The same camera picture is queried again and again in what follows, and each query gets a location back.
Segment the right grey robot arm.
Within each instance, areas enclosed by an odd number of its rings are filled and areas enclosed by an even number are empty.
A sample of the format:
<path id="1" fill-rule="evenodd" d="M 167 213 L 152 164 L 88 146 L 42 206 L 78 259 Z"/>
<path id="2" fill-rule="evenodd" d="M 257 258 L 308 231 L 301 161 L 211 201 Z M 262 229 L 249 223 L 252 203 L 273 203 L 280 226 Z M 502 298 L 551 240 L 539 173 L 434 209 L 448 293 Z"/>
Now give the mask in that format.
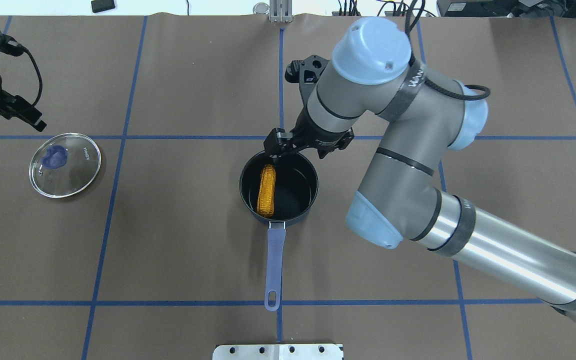
<path id="1" fill-rule="evenodd" d="M 386 249 L 409 239 L 444 258 L 531 293 L 576 322 L 576 252 L 433 187 L 447 150 L 462 150 L 482 131 L 490 91 L 429 69 L 412 50 L 414 22 L 361 17 L 330 60 L 294 60 L 285 80 L 298 84 L 295 127 L 274 129 L 264 142 L 274 160 L 312 148 L 324 158 L 344 150 L 365 112 L 387 121 L 354 194 L 346 224 Z"/>

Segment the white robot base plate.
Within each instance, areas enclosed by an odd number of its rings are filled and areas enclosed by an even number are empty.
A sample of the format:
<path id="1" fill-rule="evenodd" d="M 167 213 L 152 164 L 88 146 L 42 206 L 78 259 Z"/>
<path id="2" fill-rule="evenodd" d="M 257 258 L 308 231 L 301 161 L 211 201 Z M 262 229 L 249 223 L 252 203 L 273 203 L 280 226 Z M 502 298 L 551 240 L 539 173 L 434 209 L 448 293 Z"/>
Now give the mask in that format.
<path id="1" fill-rule="evenodd" d="M 223 344 L 215 347 L 213 360 L 343 360 L 342 344 Z"/>

